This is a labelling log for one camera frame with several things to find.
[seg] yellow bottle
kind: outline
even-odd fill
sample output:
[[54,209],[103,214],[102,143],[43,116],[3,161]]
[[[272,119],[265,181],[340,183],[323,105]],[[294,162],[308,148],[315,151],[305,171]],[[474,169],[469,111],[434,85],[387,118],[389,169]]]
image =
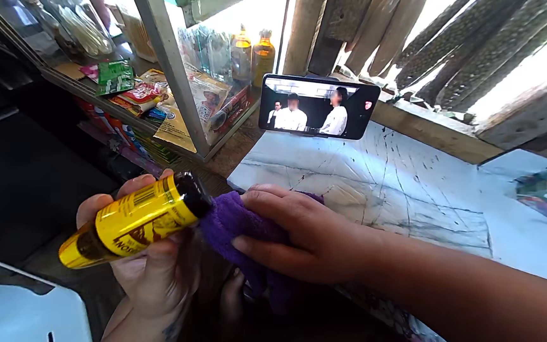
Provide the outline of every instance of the yellow bottle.
[[136,254],[198,221],[212,208],[199,179],[176,172],[101,209],[58,250],[69,268],[84,268]]
[[271,30],[259,32],[261,40],[252,47],[252,85],[261,88],[263,76],[274,69],[275,48],[269,41],[272,36]]
[[232,41],[232,77],[235,80],[250,82],[250,61],[252,45],[246,35],[246,27],[240,25],[240,33],[233,36]]

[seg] purple towel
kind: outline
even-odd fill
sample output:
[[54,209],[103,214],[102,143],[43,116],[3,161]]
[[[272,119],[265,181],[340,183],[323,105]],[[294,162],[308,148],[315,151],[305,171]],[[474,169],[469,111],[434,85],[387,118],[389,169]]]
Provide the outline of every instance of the purple towel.
[[[305,194],[324,204],[322,196]],[[269,286],[272,311],[275,314],[286,313],[298,282],[248,258],[232,246],[232,240],[239,235],[246,235],[258,240],[292,245],[288,232],[268,218],[246,209],[235,191],[215,198],[212,211],[200,220],[200,226],[206,241],[226,260],[239,267],[255,294],[262,294]]]

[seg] bottle label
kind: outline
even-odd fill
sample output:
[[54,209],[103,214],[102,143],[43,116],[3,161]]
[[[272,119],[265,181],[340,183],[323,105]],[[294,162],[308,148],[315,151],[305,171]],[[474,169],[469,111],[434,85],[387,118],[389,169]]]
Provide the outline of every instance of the bottle label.
[[253,71],[255,76],[252,79],[252,85],[261,88],[263,83],[263,76],[270,73],[274,69],[275,54],[269,53],[267,55],[254,54],[253,59],[256,59],[255,70]]
[[170,176],[106,206],[95,225],[107,249],[131,256],[197,220]]

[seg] white chair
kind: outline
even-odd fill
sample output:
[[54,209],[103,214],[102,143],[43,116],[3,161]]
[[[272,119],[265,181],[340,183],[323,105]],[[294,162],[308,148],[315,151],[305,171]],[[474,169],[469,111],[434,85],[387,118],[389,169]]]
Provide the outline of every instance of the white chair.
[[86,307],[80,296],[0,262],[0,267],[48,284],[45,294],[18,285],[0,285],[0,342],[90,342]]

